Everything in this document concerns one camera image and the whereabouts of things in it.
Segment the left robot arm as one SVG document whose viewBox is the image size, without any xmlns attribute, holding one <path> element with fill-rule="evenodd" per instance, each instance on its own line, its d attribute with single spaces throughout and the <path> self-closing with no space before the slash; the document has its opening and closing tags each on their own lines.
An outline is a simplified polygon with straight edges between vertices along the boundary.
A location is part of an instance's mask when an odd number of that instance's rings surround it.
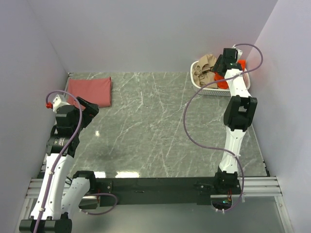
<svg viewBox="0 0 311 233">
<path fill-rule="evenodd" d="M 72 217 L 79 209 L 85 194 L 96 188 L 92 171 L 78 171 L 65 191 L 68 172 L 79 145 L 79 134 L 98 114 L 99 107 L 81 97 L 77 105 L 70 104 L 62 95 L 56 95 L 46 107 L 56 116 L 46 149 L 46 170 L 40 192 L 28 219 L 19 225 L 21 233 L 70 233 Z"/>
</svg>

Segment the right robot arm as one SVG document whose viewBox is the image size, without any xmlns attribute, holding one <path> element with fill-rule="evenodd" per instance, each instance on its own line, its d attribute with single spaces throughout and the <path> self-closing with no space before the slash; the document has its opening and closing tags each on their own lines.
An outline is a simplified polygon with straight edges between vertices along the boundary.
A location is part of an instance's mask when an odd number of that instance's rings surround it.
<svg viewBox="0 0 311 233">
<path fill-rule="evenodd" d="M 235 47 L 225 48 L 213 68 L 213 71 L 224 77 L 231 96 L 224 113 L 225 150 L 214 181 L 214 188 L 220 194 L 227 194 L 240 188 L 238 156 L 258 103 L 245 85 L 243 68 L 238 63 L 241 55 L 242 51 Z"/>
</svg>

